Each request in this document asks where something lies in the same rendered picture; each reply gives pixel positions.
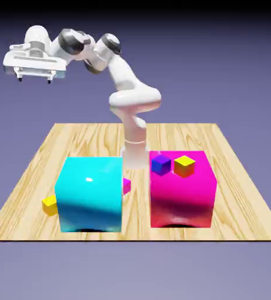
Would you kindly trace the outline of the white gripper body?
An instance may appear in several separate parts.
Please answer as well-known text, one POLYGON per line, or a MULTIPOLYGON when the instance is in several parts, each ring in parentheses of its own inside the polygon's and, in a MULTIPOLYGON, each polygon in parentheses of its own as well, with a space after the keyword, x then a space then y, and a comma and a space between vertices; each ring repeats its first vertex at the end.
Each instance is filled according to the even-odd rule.
POLYGON ((66 61, 48 56, 41 50, 9 51, 3 60, 4 71, 14 74, 13 68, 20 67, 23 76, 37 76, 47 78, 48 72, 54 70, 54 79, 65 77, 66 61))

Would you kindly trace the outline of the small yellow cube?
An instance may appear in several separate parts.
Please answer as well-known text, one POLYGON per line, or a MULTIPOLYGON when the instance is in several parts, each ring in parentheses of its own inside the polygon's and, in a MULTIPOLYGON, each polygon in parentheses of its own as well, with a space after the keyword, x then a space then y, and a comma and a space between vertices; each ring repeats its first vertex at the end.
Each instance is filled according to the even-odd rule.
POLYGON ((51 195, 42 200, 42 209, 48 216, 57 214, 56 196, 51 195))
POLYGON ((180 156, 174 160, 174 173, 186 178, 195 172, 195 160, 188 156, 180 156))

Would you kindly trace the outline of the small purple cube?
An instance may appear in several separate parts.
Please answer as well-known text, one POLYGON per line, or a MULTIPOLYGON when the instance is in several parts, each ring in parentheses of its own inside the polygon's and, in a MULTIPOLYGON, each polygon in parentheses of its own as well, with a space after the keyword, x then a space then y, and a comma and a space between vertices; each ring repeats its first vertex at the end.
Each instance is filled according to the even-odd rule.
POLYGON ((151 170, 163 176, 171 170, 171 159, 165 155, 157 155, 151 161, 151 170))

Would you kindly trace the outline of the large cyan box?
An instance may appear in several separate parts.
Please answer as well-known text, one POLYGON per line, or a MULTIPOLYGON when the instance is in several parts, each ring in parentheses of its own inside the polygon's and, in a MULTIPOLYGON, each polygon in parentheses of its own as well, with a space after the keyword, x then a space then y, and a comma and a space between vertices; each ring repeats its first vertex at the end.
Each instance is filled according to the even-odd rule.
POLYGON ((123 159, 68 157, 55 184, 62 232, 120 232, 122 224, 123 159))

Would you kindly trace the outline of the large magenta box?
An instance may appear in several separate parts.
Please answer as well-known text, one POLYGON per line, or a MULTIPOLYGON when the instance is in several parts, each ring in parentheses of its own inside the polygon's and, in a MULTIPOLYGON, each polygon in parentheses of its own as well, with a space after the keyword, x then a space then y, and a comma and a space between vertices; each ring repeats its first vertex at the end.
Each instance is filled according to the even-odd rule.
POLYGON ((150 151, 151 227, 210 228, 216 188, 217 180, 204 151, 150 151), (159 154, 171 159, 171 170, 163 176, 151 170, 151 161, 159 154), (195 172, 186 178, 174 173, 174 160, 183 155, 195 160, 195 172))

